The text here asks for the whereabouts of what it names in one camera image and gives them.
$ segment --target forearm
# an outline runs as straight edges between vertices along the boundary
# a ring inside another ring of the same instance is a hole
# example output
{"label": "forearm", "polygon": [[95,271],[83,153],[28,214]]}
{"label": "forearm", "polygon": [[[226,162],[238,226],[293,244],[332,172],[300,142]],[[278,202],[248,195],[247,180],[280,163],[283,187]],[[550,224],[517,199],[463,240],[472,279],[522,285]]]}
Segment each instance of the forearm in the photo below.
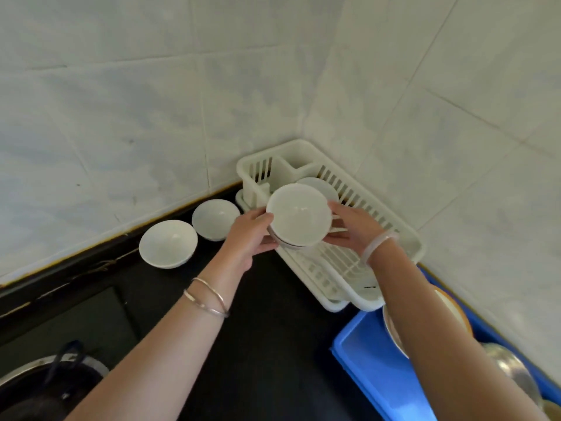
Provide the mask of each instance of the forearm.
{"label": "forearm", "polygon": [[546,419],[462,329],[393,240],[369,262],[439,420]]}
{"label": "forearm", "polygon": [[[200,273],[230,306],[242,272],[222,253]],[[222,311],[214,295],[194,282],[190,293]],[[213,345],[223,318],[182,296],[154,329],[76,407],[68,421],[177,419]]]}

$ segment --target hand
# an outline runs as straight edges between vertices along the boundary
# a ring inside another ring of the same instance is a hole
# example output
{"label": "hand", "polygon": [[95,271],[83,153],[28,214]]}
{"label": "hand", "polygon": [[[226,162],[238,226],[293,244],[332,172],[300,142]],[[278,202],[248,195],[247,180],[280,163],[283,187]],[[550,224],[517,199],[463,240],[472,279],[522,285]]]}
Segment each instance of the hand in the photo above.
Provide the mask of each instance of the hand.
{"label": "hand", "polygon": [[242,272],[249,270],[254,255],[274,250],[278,246],[270,236],[265,236],[272,221],[273,213],[266,213],[265,207],[239,216],[222,245],[221,253],[238,263]]}
{"label": "hand", "polygon": [[329,201],[328,205],[334,214],[340,216],[340,219],[333,220],[332,226],[347,229],[344,232],[329,233],[323,238],[328,244],[350,248],[358,255],[362,255],[370,242],[384,233],[383,227],[363,209],[344,206],[333,201]]}

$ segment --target dish rack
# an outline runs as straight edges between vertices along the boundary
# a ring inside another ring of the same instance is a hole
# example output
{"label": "dish rack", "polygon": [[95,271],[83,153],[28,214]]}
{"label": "dish rack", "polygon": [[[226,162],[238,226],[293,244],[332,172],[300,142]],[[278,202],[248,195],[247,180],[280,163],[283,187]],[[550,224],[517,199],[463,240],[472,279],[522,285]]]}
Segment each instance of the dish rack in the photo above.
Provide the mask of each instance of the dish rack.
{"label": "dish rack", "polygon": [[[399,244],[411,261],[417,263],[425,254],[426,247],[411,226],[308,141],[292,140],[245,156],[236,169],[243,181],[236,202],[244,211],[265,206],[285,184],[318,177],[337,190],[341,204],[363,208],[385,230],[399,233]],[[350,249],[320,242],[303,250],[279,247],[277,253],[329,311],[340,311],[349,301],[365,311],[384,305],[374,272]]]}

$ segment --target bracelet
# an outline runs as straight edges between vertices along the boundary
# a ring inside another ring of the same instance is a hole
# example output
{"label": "bracelet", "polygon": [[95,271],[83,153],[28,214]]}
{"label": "bracelet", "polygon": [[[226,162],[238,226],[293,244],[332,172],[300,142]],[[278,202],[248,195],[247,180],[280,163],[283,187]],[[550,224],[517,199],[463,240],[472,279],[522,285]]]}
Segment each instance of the bracelet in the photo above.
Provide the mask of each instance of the bracelet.
{"label": "bracelet", "polygon": [[230,312],[226,308],[226,303],[224,302],[224,299],[218,293],[218,291],[215,290],[214,288],[212,288],[212,286],[210,286],[210,284],[208,282],[206,282],[204,279],[193,278],[193,280],[201,282],[202,284],[204,284],[218,298],[218,301],[220,301],[220,304],[221,304],[222,308],[224,309],[224,311],[222,312],[222,311],[218,311],[218,310],[215,310],[213,308],[208,307],[206,304],[200,302],[197,298],[195,298],[191,294],[189,294],[187,288],[183,291],[183,295],[185,295],[189,299],[190,302],[192,302],[193,304],[195,304],[197,307],[199,307],[202,310],[206,310],[207,312],[212,313],[216,316],[220,316],[221,318],[229,317]]}
{"label": "bracelet", "polygon": [[388,231],[376,236],[374,240],[370,242],[370,244],[364,249],[360,261],[366,264],[366,262],[368,262],[368,259],[370,258],[372,253],[376,250],[376,248],[378,248],[382,244],[382,242],[384,242],[386,239],[390,239],[390,238],[394,238],[395,240],[398,240],[399,235],[393,231]]}

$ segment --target black countertop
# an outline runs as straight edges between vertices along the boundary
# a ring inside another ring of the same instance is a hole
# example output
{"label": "black countertop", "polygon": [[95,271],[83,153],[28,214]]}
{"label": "black countertop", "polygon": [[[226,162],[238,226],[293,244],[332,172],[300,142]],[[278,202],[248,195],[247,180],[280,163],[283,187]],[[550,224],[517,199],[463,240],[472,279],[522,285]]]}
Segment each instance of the black countertop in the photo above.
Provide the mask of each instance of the black countertop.
{"label": "black countertop", "polygon": [[[233,200],[234,194],[225,199]],[[191,213],[176,218],[190,222]],[[108,272],[73,284],[63,300],[53,302],[60,310],[113,287],[142,338],[220,246],[200,238],[191,260],[171,270],[152,268],[131,254]],[[272,251],[254,258],[231,312],[179,419],[382,419],[329,350],[357,313],[354,306],[339,313],[326,311]],[[189,363],[188,355],[183,362]]]}

